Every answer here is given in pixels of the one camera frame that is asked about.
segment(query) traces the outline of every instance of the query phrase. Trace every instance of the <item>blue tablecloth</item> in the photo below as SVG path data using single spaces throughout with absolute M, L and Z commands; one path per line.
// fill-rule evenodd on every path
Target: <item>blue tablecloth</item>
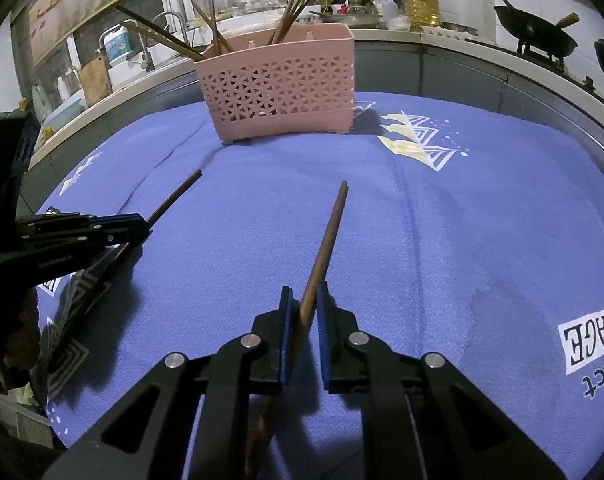
M 574 139 L 539 124 L 411 96 L 356 100 L 349 135 L 232 146 L 204 103 L 149 115 L 53 192 L 42 212 L 146 217 L 204 172 L 47 378 L 65 444 L 168 352 L 216 352 L 275 308 L 283 285 L 300 298 L 347 180 L 327 276 L 338 304 L 395 351 L 448 357 L 569 478 L 593 465 L 604 450 L 604 177 Z M 45 331 L 67 282 L 41 287 Z M 322 391 L 316 327 L 309 341 L 265 478 L 361 478 L 359 411 Z

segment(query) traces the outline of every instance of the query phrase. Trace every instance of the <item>cooking oil bottle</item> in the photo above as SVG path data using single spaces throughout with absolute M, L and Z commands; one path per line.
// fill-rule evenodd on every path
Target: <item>cooking oil bottle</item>
M 438 27 L 438 0 L 402 0 L 404 14 L 411 20 L 411 30 L 421 30 L 422 26 Z

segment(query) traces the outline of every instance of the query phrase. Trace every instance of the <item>wooden chopstick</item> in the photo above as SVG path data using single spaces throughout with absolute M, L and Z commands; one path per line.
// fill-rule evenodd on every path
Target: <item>wooden chopstick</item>
M 138 27 L 133 23 L 122 23 L 122 26 L 126 27 L 128 30 L 137 32 L 138 34 L 141 34 L 146 38 L 151 38 L 152 40 L 157 41 L 157 43 L 162 43 L 164 46 L 172 48 L 175 52 L 178 52 L 183 56 L 190 57 L 194 61 L 204 61 L 205 59 L 207 59 L 206 57 L 202 56 L 202 54 L 198 54 L 190 48 L 186 48 L 179 43 L 175 43 L 175 41 L 169 40 L 168 38 L 165 38 L 164 36 L 161 36 L 160 34 L 157 34 L 152 30 L 146 30 L 146 28 Z
M 148 27 L 152 31 L 156 32 L 157 34 L 160 34 L 161 36 L 165 37 L 167 40 L 173 41 L 173 43 L 178 44 L 182 48 L 188 48 L 189 50 L 193 50 L 190 45 L 188 45 L 187 43 L 184 43 L 184 41 L 180 40 L 179 38 L 176 38 L 170 32 L 166 32 L 162 27 L 157 25 L 157 23 L 153 23 L 152 21 L 147 20 L 146 18 L 143 18 L 142 16 L 133 12 L 132 10 L 128 10 L 126 7 L 116 5 L 115 8 L 117 10 L 119 10 L 120 12 L 122 12 L 123 14 L 130 16 L 137 22 L 140 22 L 142 25 L 144 25 L 144 27 Z
M 311 275 L 309 276 L 306 288 L 300 301 L 300 307 L 297 316 L 293 319 L 291 329 L 291 340 L 289 344 L 289 362 L 291 366 L 295 364 L 295 357 L 299 352 L 304 337 L 308 333 L 309 326 L 313 320 L 315 310 L 315 297 L 317 294 L 317 285 L 326 278 L 326 271 L 329 267 L 335 238 L 337 237 L 339 221 L 341 220 L 346 196 L 349 192 L 349 184 L 346 181 L 339 186 L 338 196 L 333 205 L 331 218 L 326 226 L 320 249 L 315 258 Z M 259 472 L 259 462 L 261 461 L 266 448 L 273 437 L 275 415 L 277 414 L 278 400 L 280 397 L 269 397 L 265 409 L 262 411 L 255 427 L 249 435 L 246 462 L 244 465 L 245 479 L 253 480 L 257 478 Z
M 273 44 L 273 41 L 275 40 L 275 38 L 278 37 L 280 30 L 284 26 L 284 22 L 288 19 L 288 15 L 291 12 L 291 8 L 293 7 L 294 3 L 295 3 L 295 0 L 288 0 L 287 6 L 284 9 L 284 13 L 282 14 L 282 17 L 280 18 L 279 23 L 277 24 L 277 27 L 273 31 L 273 34 L 271 34 L 271 38 L 268 40 L 267 45 Z
M 304 3 L 302 3 L 302 5 L 300 5 L 296 12 L 295 15 L 293 16 L 293 21 L 291 22 L 291 25 L 293 25 L 293 23 L 295 23 L 295 20 L 297 18 L 299 18 L 299 15 L 302 13 L 302 11 L 306 8 L 306 6 L 310 3 L 311 0 L 304 0 Z
M 214 56 L 222 54 L 220 50 L 220 38 L 217 32 L 217 19 L 215 18 L 215 0 L 208 0 L 208 8 L 211 12 L 211 30 L 213 31 L 213 53 Z
M 166 213 L 166 211 L 179 199 L 179 197 L 181 197 L 191 186 L 193 186 L 193 184 L 195 184 L 201 176 L 202 170 L 195 170 L 195 172 L 192 173 L 191 176 L 189 176 L 183 183 L 179 185 L 178 189 L 171 193 L 169 198 L 167 198 L 166 200 L 164 200 L 164 202 L 162 202 L 162 204 L 160 204 L 159 208 L 157 208 L 146 221 L 149 226 L 149 229 L 153 227 L 153 225 L 162 217 L 162 215 Z M 79 307 L 77 309 L 74 309 L 73 317 L 70 317 L 69 320 L 62 327 L 60 339 L 55 345 L 51 357 L 48 361 L 47 369 L 49 373 L 53 373 L 53 371 L 55 371 L 59 367 L 60 358 L 63 355 L 64 348 L 66 348 L 66 345 L 71 340 L 71 336 L 74 332 L 74 329 L 79 324 L 80 319 L 84 318 L 84 314 L 86 313 L 87 309 L 93 304 L 93 301 L 95 301 L 96 298 L 99 298 L 100 293 L 104 288 L 104 283 L 112 279 L 113 274 L 117 269 L 120 268 L 121 264 L 123 264 L 127 260 L 128 255 L 143 242 L 144 240 L 138 243 L 129 242 L 127 244 L 124 244 L 124 247 L 122 247 L 118 251 L 118 254 L 116 254 L 113 261 L 106 267 L 106 269 L 104 269 L 104 272 L 99 275 L 96 282 L 93 283 L 93 285 L 87 290 L 85 295 L 80 300 Z
M 200 16 L 202 16 L 202 19 L 208 25 L 208 27 L 210 27 L 211 30 L 213 30 L 213 23 L 211 23 L 211 20 L 207 16 L 206 12 L 204 12 L 200 8 L 200 6 L 197 3 L 195 3 L 193 0 L 191 0 L 191 3 L 193 4 L 193 8 L 195 10 L 197 10 L 197 12 L 199 13 Z M 228 43 L 228 41 L 226 41 L 226 38 L 222 35 L 222 33 L 219 30 L 217 32 L 217 36 L 218 36 L 219 40 L 222 42 L 222 44 L 224 45 L 224 48 L 226 48 L 229 52 L 235 52 L 235 49 L 233 47 L 231 47 L 231 45 Z
M 273 43 L 280 43 L 284 39 L 285 35 L 291 28 L 291 25 L 295 23 L 295 20 L 299 16 L 299 13 L 302 12 L 302 9 L 304 9 L 306 4 L 310 0 L 305 0 L 303 4 L 300 4 L 301 1 L 302 0 L 295 0 L 293 8 L 291 9 L 291 13 L 288 15 L 287 20 L 285 21 L 283 27 L 280 29 L 279 35 L 275 37 L 275 41 Z

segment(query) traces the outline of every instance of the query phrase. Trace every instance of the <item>plastic bag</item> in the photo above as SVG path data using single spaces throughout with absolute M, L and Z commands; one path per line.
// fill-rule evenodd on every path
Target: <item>plastic bag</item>
M 386 28 L 388 30 L 411 30 L 411 20 L 405 14 L 400 14 L 386 22 Z

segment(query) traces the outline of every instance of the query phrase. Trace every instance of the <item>metal screw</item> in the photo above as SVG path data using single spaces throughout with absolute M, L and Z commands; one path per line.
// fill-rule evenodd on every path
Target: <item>metal screw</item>
M 184 364 L 184 356 L 178 352 L 173 352 L 164 358 L 164 364 L 169 368 L 179 368 Z
M 441 368 L 442 366 L 444 366 L 444 363 L 446 363 L 447 360 L 444 359 L 444 356 L 442 354 L 438 354 L 437 352 L 431 352 L 430 354 L 426 354 L 424 356 L 424 362 L 429 368 Z
M 349 335 L 349 341 L 356 346 L 365 345 L 368 343 L 368 334 L 364 332 L 353 332 Z
M 242 343 L 242 346 L 245 348 L 254 348 L 261 343 L 261 339 L 257 334 L 246 334 L 242 336 L 240 343 Z

